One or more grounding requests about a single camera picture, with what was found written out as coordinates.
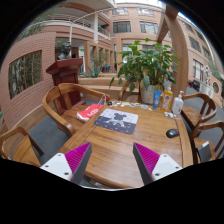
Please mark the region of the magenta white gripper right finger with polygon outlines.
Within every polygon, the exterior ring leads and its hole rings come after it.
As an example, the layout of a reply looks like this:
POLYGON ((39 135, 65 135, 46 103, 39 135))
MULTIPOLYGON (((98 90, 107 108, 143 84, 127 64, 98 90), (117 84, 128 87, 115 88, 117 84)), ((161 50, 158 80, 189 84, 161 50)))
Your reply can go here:
POLYGON ((182 169, 168 154, 157 154, 151 149, 133 144, 133 154, 145 185, 182 169))

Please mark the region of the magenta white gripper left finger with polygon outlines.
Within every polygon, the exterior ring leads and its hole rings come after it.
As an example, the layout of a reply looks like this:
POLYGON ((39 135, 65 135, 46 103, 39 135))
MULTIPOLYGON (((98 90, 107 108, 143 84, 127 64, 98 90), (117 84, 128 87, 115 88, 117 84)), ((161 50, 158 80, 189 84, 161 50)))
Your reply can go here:
POLYGON ((41 169, 79 185, 91 153, 92 144, 88 142, 66 154, 57 153, 41 169))

